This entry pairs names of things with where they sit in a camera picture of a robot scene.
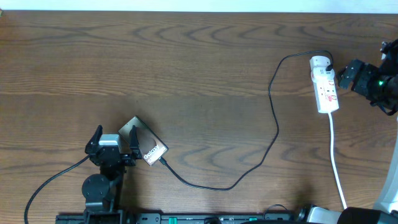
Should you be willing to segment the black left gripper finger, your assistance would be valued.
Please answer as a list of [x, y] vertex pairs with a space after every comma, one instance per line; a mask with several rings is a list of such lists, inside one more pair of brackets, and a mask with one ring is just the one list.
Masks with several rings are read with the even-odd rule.
[[135, 159], [142, 159], [142, 152], [139, 147], [139, 141], [137, 138], [137, 127], [135, 125], [132, 126], [132, 129], [129, 133], [129, 148], [132, 152], [132, 155]]
[[91, 137], [91, 139], [88, 141], [88, 143], [85, 146], [86, 154], [96, 154], [96, 152], [99, 149], [99, 141], [102, 135], [103, 135], [103, 127], [102, 125], [99, 125], [96, 128], [94, 135]]

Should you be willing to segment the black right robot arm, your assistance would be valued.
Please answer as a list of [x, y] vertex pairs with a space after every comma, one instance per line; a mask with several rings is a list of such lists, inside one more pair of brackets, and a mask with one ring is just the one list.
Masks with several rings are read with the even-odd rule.
[[[337, 87], [350, 89], [365, 97], [370, 106], [378, 107], [388, 116], [397, 116], [397, 41], [383, 42], [382, 63], [375, 66], [358, 59], [333, 70], [331, 57], [310, 59], [311, 78], [318, 112], [331, 116], [339, 108], [335, 94]], [[372, 209], [349, 207], [346, 204], [335, 163], [334, 149], [330, 149], [331, 166], [343, 211], [337, 212], [311, 205], [299, 212], [296, 220], [305, 223], [397, 223], [397, 153], [392, 155], [384, 186]]]

